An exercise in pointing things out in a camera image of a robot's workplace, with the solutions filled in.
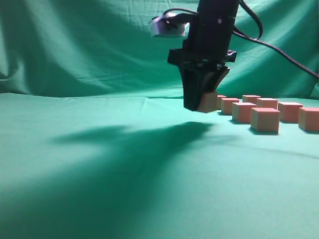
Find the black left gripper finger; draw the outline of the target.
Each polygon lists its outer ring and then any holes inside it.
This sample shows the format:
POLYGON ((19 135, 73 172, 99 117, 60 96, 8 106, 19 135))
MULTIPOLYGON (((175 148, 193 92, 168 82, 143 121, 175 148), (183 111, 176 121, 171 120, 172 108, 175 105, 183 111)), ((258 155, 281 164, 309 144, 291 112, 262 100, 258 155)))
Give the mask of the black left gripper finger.
POLYGON ((190 111, 202 111, 202 101, 212 92, 207 71, 179 69, 183 87, 183 106, 190 111))

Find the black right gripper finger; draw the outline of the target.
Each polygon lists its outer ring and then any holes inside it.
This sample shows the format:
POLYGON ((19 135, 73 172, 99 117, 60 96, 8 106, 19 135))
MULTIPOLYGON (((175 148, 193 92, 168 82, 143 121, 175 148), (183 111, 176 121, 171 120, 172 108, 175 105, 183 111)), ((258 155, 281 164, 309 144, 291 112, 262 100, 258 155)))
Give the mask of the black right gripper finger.
POLYGON ((206 73, 204 76, 204 93, 213 93, 221 81, 228 75, 230 68, 222 66, 213 72, 206 73))

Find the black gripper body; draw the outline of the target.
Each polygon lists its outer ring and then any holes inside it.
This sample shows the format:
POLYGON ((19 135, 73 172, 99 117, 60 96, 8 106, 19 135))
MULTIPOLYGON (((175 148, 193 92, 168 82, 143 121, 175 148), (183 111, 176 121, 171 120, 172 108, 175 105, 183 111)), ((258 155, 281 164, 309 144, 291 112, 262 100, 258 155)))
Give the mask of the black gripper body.
POLYGON ((229 37, 188 37, 182 41, 181 48, 169 50, 167 62, 178 67, 186 63, 235 62, 237 52, 229 49, 229 43, 229 37))

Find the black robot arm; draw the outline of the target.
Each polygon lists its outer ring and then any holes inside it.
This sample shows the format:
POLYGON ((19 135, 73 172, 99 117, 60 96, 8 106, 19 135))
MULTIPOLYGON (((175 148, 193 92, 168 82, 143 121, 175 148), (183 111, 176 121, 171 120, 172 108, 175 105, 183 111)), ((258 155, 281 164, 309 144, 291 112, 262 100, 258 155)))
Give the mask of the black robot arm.
POLYGON ((167 62, 178 67, 183 87, 183 106, 196 112, 216 110, 216 89, 227 76, 237 53, 229 50, 237 0, 201 0, 195 15, 179 14, 172 20, 189 22, 180 49, 171 49, 167 62))

